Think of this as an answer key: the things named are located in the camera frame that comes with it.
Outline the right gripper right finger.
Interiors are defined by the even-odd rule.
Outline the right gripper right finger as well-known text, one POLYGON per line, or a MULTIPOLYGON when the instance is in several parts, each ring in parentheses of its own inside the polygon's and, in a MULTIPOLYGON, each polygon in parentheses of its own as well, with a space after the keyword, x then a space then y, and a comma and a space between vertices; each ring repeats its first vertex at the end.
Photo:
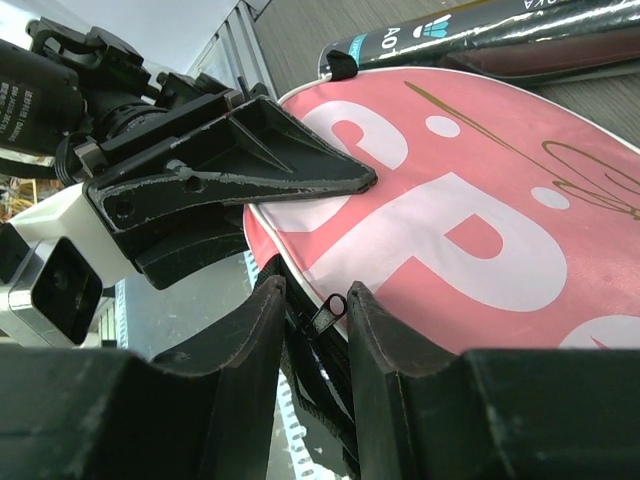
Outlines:
POLYGON ((364 479, 635 479, 635 350, 477 349, 453 355, 347 295, 364 479))

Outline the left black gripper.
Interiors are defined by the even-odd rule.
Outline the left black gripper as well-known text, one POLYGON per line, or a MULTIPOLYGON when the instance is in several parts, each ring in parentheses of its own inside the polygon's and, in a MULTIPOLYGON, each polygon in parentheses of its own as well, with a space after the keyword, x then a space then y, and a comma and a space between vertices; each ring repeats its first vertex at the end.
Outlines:
POLYGON ((376 182, 373 168, 323 140, 261 83, 233 90, 205 74, 171 74, 163 94, 162 107, 95 94, 110 109, 54 156, 58 179, 85 184, 111 233, 173 231, 134 261, 157 290, 247 249, 233 223, 181 227, 210 209, 360 194, 376 182))

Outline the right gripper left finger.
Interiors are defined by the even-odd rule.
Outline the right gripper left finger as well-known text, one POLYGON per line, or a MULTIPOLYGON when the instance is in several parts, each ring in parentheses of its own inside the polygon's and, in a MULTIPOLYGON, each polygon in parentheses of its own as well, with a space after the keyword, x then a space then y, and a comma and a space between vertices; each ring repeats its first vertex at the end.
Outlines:
POLYGON ((153 361, 1 348, 5 479, 262 479, 285 325, 283 278, 153 361))

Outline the pink racket bag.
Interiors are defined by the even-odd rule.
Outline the pink racket bag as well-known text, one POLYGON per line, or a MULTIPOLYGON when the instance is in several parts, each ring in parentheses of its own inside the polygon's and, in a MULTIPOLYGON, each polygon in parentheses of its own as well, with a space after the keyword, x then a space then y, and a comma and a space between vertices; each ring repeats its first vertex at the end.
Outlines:
POLYGON ((450 352, 639 354, 639 151, 537 95, 479 75, 385 68, 317 81, 282 106, 372 167, 363 194, 250 205, 245 235, 306 316, 364 284, 450 352))

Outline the black shuttlecock tube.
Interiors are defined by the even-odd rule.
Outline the black shuttlecock tube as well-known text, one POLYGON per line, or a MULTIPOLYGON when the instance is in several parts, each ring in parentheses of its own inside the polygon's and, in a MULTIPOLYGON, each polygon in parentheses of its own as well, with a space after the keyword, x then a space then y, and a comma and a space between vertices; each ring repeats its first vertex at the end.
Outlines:
POLYGON ((475 1, 327 44, 359 70, 440 67, 521 86, 636 74, 636 1, 475 1))

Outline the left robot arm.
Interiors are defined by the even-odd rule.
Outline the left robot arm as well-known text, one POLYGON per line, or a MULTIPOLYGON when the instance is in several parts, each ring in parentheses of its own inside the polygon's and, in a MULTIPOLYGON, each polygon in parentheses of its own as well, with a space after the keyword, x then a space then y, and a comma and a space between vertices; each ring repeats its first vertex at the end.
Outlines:
POLYGON ((49 156, 13 176, 81 184, 124 257, 156 288, 245 248, 247 204, 360 194, 375 171, 271 99, 200 74, 152 76, 110 32, 47 18, 1 45, 1 145, 49 156))

